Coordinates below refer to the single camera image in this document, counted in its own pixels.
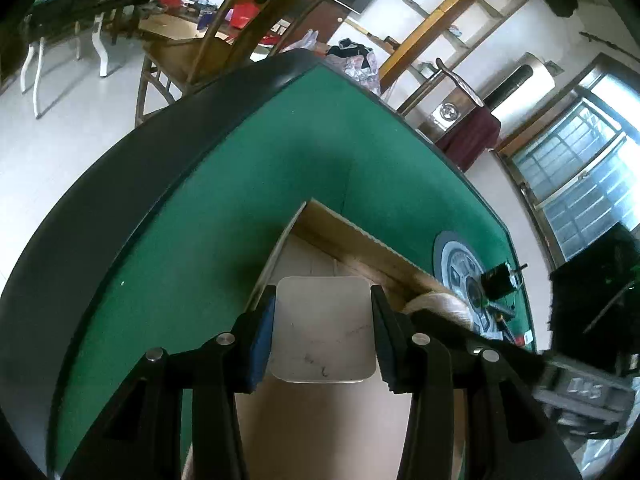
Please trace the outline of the grey red-ended box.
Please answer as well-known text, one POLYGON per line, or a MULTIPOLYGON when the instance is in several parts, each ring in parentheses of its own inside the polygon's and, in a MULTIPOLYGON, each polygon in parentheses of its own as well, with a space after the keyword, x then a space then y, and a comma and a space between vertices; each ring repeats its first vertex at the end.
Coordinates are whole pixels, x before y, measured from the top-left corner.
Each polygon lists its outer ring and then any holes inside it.
POLYGON ((534 335, 531 330, 528 330, 524 334, 516 335, 514 340, 518 347, 527 347, 534 342, 534 335))

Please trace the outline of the black stepper motor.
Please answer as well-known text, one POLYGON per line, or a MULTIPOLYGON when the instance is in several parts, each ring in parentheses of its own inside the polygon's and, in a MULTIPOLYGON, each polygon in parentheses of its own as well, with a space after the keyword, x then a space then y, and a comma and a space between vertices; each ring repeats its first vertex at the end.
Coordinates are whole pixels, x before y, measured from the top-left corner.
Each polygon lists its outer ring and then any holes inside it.
POLYGON ((508 262, 500 263, 480 276, 480 284, 486 298, 497 301, 519 290, 524 284, 522 271, 527 263, 514 268, 508 262))

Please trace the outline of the wooden chair with red cloth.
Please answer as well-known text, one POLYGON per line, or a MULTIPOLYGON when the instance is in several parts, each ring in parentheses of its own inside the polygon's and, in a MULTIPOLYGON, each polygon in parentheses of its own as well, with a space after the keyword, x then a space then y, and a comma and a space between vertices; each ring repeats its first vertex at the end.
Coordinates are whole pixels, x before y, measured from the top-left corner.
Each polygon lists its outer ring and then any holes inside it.
POLYGON ((441 58, 436 58, 435 66, 435 73, 400 104, 397 113, 407 117, 439 84, 440 77, 450 79, 456 87, 458 98, 445 100, 436 108, 447 128, 436 133, 438 125, 433 117, 428 118, 422 126, 432 122, 432 132, 427 133, 427 139, 460 171, 467 172, 481 154, 496 146, 501 122, 472 87, 450 70, 441 58))

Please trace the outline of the dark wooden chair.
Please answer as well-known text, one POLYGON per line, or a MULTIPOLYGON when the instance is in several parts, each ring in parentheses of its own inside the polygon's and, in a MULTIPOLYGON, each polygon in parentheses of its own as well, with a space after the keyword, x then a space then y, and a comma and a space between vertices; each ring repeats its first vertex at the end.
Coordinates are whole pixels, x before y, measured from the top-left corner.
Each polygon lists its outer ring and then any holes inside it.
POLYGON ((154 88, 167 104, 176 102, 171 88, 183 96, 200 90, 213 80, 250 64, 250 56, 268 36, 274 25, 286 18, 296 6, 303 11, 293 18, 269 54, 279 53, 299 24, 326 0, 266 0, 257 14, 241 28, 224 24, 241 0, 224 0, 201 38, 154 39, 143 45, 144 58, 137 93, 134 124, 140 126, 151 116, 144 111, 146 94, 154 88))

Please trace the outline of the round grey table centre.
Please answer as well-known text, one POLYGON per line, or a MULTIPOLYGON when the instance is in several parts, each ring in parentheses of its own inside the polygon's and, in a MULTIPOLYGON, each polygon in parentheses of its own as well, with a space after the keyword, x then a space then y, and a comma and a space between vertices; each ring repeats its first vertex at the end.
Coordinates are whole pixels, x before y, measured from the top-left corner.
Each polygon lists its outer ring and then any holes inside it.
POLYGON ((487 298, 480 284, 480 276, 485 268, 455 232, 442 231, 436 236, 433 270, 435 278, 471 307, 474 333, 515 344, 515 337, 508 326, 509 321, 501 315, 492 315, 484 308, 483 300, 487 298))

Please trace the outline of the dark side table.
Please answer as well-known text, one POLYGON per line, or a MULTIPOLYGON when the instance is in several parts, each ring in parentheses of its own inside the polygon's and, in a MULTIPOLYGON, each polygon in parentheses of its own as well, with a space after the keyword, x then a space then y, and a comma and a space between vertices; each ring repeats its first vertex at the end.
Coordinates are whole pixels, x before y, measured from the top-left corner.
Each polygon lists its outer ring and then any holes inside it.
POLYGON ((91 42, 100 60, 99 76, 108 75, 108 53, 102 41, 102 28, 107 14, 122 10, 126 6, 140 6, 150 0, 36 0, 27 13, 25 25, 27 53, 20 70, 21 92, 27 91, 29 66, 35 65, 32 85, 32 111, 35 118, 41 117, 39 87, 42 77, 44 52, 49 40, 61 36, 66 30, 74 33, 75 54, 81 57, 81 24, 92 24, 91 42))

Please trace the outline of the yellow tape roll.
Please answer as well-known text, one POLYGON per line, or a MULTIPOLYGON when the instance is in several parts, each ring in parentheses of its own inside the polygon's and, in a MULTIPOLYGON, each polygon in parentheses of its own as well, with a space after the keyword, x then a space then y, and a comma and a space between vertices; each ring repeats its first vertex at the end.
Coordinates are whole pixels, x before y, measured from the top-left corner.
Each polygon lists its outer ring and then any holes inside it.
POLYGON ((409 301, 402 309, 406 315, 420 311, 432 312, 467 330, 474 330, 471 307, 448 292, 427 292, 409 301))

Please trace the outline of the brown cardboard box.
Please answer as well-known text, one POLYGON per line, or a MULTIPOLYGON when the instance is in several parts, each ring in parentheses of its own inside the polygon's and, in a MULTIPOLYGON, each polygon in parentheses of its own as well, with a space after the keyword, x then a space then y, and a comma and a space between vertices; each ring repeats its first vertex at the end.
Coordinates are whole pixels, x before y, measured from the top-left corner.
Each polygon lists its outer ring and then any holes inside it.
POLYGON ((413 313, 465 327, 436 278, 316 200, 296 211, 194 396, 193 479, 448 479, 464 432, 450 356, 413 313))

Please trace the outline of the white square case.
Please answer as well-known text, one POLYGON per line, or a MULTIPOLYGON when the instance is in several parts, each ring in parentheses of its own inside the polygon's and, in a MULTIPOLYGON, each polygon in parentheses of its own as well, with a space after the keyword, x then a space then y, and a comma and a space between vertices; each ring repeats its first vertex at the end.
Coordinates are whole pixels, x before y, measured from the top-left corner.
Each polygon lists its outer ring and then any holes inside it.
POLYGON ((291 384, 353 384, 376 370, 371 285, 359 276, 277 284, 270 373, 291 384))

